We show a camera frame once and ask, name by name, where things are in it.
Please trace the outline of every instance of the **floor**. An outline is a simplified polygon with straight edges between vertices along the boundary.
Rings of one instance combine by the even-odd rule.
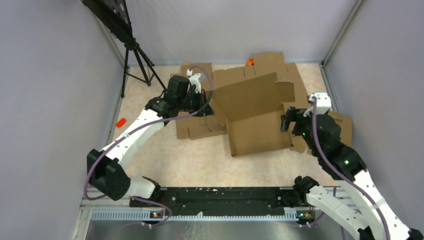
[[[242,64],[214,65],[213,69],[240,66]],[[297,68],[308,93],[326,91],[317,63],[300,63]],[[165,85],[170,74],[180,72],[179,65],[155,66],[154,69]],[[131,67],[130,73],[143,78],[139,67]],[[127,122],[115,129],[114,139],[137,118],[148,100],[161,92],[162,87],[155,79],[148,87],[129,77],[118,117],[126,118]],[[336,185],[316,158],[306,152],[282,149],[233,158],[227,135],[197,140],[177,139],[174,122],[146,142],[126,172],[129,176],[151,178],[163,187],[283,187],[292,186],[299,175],[310,176],[323,186]]]

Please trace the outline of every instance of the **white plastic piece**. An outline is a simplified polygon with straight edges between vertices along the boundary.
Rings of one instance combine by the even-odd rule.
[[[308,96],[307,100],[310,103],[314,103],[314,97],[316,98],[316,114],[325,114],[331,108],[331,99],[326,92],[314,92]],[[303,116],[307,117],[309,113],[312,113],[314,106],[308,108]]]
[[[362,214],[343,204],[322,186],[311,188],[309,193],[306,194],[306,201],[336,221],[355,240],[360,239],[358,230],[368,227],[368,223]]]
[[[374,185],[368,171],[360,171],[355,176],[355,183],[363,189],[369,196],[377,203],[379,209],[387,221],[387,226],[390,232],[390,238],[393,240],[406,240],[409,236],[409,227],[406,226],[392,211],[390,206],[386,203],[379,190]],[[349,194],[356,206],[359,208],[362,215],[366,218],[371,228],[372,235],[375,239],[386,239],[383,228],[382,220],[377,213],[376,206],[373,206],[368,199],[356,190],[352,185],[343,180],[336,180],[336,182],[344,188]]]
[[[196,89],[194,90],[195,93],[201,93],[202,92],[202,83],[205,80],[205,75],[203,73],[196,73],[193,76],[191,76],[188,80],[190,80],[191,85],[195,85]]]
[[[193,75],[193,70],[192,69],[187,69],[187,76],[191,77]]]
[[[143,110],[137,119],[122,133],[117,139],[125,138],[117,146],[112,148],[106,156],[110,159],[118,159],[118,163],[125,169],[130,161],[133,159],[134,154],[145,144],[145,142],[157,131],[163,128],[165,125],[163,122],[154,123],[146,126],[133,134],[129,135],[132,130],[150,123],[152,121],[161,120],[162,117],[158,116],[158,113],[153,110]],[[111,144],[105,146],[102,150],[109,148]],[[155,190],[155,184],[145,178],[132,178],[129,185],[128,191],[125,196],[138,196],[141,198],[148,199],[152,196]]]

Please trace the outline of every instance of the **orange object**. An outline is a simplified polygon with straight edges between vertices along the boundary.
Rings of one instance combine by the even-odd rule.
[[[116,127],[120,128],[122,127],[125,123],[127,122],[127,120],[125,118],[121,118],[117,123],[116,123]]]
[[[246,65],[247,65],[247,66],[253,66],[253,65],[254,65],[254,64],[253,64],[253,58],[251,58],[251,59],[247,60]]]

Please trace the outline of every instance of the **brown cardboard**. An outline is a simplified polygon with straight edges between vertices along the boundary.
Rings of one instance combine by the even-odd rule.
[[[340,141],[346,144],[349,147],[352,147],[352,131],[353,131],[353,121],[351,117],[344,116],[341,113],[335,111],[329,111],[328,115],[330,115],[336,124],[341,127],[340,133]],[[308,145],[303,140],[302,136],[291,136],[291,148],[293,151],[304,153],[308,148]]]
[[[290,134],[279,130],[284,103],[296,102],[295,84],[302,82],[296,65],[287,66],[282,52],[256,54],[253,61],[254,66],[213,73],[210,106],[218,121],[227,124],[233,157],[292,145]]]
[[[189,63],[184,62],[181,65],[181,73],[171,74],[173,75],[181,75],[187,77],[187,69],[193,65],[201,66],[206,69],[206,71],[212,75],[212,64],[211,63]],[[193,73],[200,73],[202,70],[198,68],[193,69]],[[202,88],[206,86],[207,89],[210,89],[209,81],[206,79],[202,83]],[[187,115],[186,112],[180,112],[178,115],[183,116]],[[212,116],[206,117],[187,117],[183,119],[178,119],[175,121],[176,124],[176,137],[178,139],[201,139],[212,136],[223,135],[227,133],[226,124],[220,124],[217,118]]]

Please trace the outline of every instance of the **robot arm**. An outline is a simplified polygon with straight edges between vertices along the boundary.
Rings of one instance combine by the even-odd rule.
[[[179,112],[189,112],[194,117],[213,114],[201,90],[204,79],[201,73],[189,79],[173,76],[163,97],[151,99],[137,119],[115,141],[101,151],[91,150],[87,155],[88,173],[96,161],[101,159],[94,167],[89,183],[115,201],[124,196],[154,199],[160,191],[159,184],[146,177],[129,178],[125,168],[140,147],[170,120],[177,119]]]
[[[320,191],[319,185],[312,185],[300,191],[300,194],[304,195],[304,201],[319,206],[355,239],[386,239],[388,232],[391,239],[422,240],[421,233],[407,227],[384,201],[359,154],[340,142],[341,128],[331,116],[327,115],[331,107],[327,93],[314,93],[308,97],[308,101],[316,107],[316,129],[313,128],[314,107],[309,109],[289,107],[286,114],[281,116],[281,130],[286,132],[290,122],[295,122],[292,134],[303,137],[312,155],[318,158],[322,169],[344,188],[361,214],[348,210],[348,207],[341,202],[336,203],[331,196],[321,197],[324,191]],[[314,139],[314,130],[319,146]]]

